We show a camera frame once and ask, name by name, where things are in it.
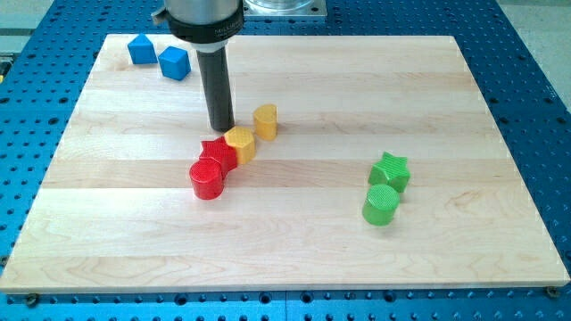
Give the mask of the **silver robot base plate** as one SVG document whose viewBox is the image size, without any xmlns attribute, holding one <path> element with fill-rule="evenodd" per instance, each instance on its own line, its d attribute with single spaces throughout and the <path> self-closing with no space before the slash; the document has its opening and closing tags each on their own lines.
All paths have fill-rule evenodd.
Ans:
<svg viewBox="0 0 571 321">
<path fill-rule="evenodd" d="M 268 18 L 325 18 L 326 0 L 244 0 L 248 17 Z"/>
</svg>

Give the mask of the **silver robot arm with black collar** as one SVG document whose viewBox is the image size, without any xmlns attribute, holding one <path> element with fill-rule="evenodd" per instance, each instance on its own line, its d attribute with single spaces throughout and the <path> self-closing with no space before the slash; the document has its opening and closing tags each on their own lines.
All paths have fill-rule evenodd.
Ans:
<svg viewBox="0 0 571 321">
<path fill-rule="evenodd" d="M 164 0 L 151 13 L 153 23 L 166 23 L 170 33 L 197 52 L 222 49 L 244 25 L 243 0 Z"/>
</svg>

